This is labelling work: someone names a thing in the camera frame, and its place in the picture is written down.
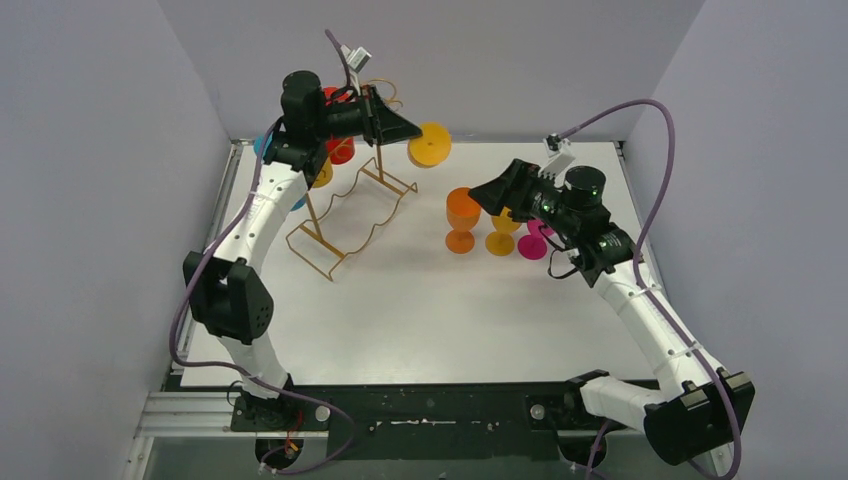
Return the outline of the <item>orange wine glass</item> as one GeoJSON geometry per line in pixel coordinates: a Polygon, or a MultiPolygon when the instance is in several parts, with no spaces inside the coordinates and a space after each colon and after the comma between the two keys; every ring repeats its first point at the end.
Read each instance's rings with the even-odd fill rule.
{"type": "Polygon", "coordinates": [[[446,198],[446,218],[451,230],[445,237],[445,245],[455,254],[469,253],[475,246],[472,230],[479,221],[481,207],[469,192],[469,187],[459,187],[446,198]]]}

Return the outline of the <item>red wine glass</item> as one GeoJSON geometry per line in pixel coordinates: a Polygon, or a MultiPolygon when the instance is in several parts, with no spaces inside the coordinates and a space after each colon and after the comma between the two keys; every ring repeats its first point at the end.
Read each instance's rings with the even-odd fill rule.
{"type": "MultiPolygon", "coordinates": [[[[327,86],[323,89],[327,104],[344,103],[351,97],[350,91],[336,94],[338,87],[327,86]]],[[[330,137],[326,142],[329,160],[333,165],[342,165],[353,159],[355,146],[352,137],[330,137]]]]}

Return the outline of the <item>pink wine glass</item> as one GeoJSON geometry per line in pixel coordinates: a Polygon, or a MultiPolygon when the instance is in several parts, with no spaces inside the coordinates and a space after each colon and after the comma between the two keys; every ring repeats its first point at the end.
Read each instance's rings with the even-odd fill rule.
{"type": "Polygon", "coordinates": [[[519,254],[527,260],[540,260],[548,253],[550,236],[553,231],[540,220],[529,220],[528,233],[517,242],[519,254]]]}

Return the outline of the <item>yellow wine glass row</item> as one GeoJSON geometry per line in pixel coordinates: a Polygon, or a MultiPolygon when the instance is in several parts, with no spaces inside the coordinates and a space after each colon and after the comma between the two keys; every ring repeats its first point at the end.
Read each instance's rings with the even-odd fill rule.
{"type": "Polygon", "coordinates": [[[333,179],[333,164],[329,158],[326,158],[322,168],[316,173],[312,183],[312,189],[319,189],[328,185],[333,179]]]}

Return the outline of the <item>blue wine glass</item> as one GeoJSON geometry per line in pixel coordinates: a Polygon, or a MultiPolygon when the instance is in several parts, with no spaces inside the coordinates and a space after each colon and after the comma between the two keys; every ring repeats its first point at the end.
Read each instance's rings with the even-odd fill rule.
{"type": "MultiPolygon", "coordinates": [[[[267,150],[269,141],[264,137],[264,135],[259,135],[255,138],[253,144],[253,151],[257,157],[262,156],[267,150]]],[[[291,208],[291,211],[297,211],[304,207],[306,204],[306,197],[302,197],[299,199],[291,208]]]]}

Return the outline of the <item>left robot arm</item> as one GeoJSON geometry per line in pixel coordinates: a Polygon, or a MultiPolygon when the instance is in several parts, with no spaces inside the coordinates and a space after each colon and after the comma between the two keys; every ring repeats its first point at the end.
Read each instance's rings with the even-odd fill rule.
{"type": "Polygon", "coordinates": [[[305,398],[294,392],[268,335],[275,304],[260,271],[271,243],[328,163],[330,140],[361,137],[382,146],[422,135],[374,86],[339,89],[329,98],[318,75],[307,70],[284,78],[280,104],[281,116],[260,142],[245,202],[204,252],[191,252],[183,262],[181,307],[229,353],[220,365],[240,376],[237,416],[273,431],[294,424],[305,398]]]}

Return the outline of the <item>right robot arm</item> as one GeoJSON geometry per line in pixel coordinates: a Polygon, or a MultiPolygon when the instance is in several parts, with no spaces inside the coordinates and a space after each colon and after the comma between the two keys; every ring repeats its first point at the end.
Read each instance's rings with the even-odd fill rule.
{"type": "Polygon", "coordinates": [[[600,370],[569,380],[565,419],[580,429],[603,418],[636,430],[669,465],[729,445],[726,475],[733,477],[741,464],[753,382],[712,357],[650,283],[638,247],[602,203],[605,184],[600,170],[576,166],[565,171],[558,186],[554,175],[515,159],[469,196],[489,214],[507,210],[515,221],[538,220],[552,229],[563,242],[562,252],[618,315],[653,371],[654,390],[600,370]]]}

